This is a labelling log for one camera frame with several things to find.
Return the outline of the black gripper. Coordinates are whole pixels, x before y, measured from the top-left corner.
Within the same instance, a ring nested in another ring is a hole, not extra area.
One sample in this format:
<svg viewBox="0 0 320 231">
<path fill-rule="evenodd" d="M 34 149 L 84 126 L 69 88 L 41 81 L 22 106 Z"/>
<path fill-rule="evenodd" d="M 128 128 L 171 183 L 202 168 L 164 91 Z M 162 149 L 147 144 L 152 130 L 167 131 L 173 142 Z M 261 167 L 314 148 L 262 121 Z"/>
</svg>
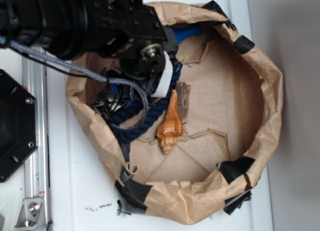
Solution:
<svg viewBox="0 0 320 231">
<path fill-rule="evenodd" d="M 165 51 L 169 42 L 154 7 L 143 0 L 84 0 L 87 13 L 86 50 L 104 58 L 132 62 L 133 74 L 162 73 L 152 97 L 165 97 L 173 65 Z"/>
</svg>

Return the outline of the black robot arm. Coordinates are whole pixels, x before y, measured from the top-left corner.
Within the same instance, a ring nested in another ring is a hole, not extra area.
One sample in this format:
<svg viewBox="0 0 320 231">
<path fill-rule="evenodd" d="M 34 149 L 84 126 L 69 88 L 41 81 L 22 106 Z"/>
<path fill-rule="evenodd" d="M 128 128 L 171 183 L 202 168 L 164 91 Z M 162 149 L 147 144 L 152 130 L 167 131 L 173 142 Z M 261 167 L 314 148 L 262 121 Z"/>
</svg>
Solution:
<svg viewBox="0 0 320 231">
<path fill-rule="evenodd" d="M 86 52 L 119 59 L 131 79 L 157 77 L 151 96 L 167 95 L 176 39 L 143 0 L 0 0 L 3 43 L 41 47 L 62 60 Z"/>
</svg>

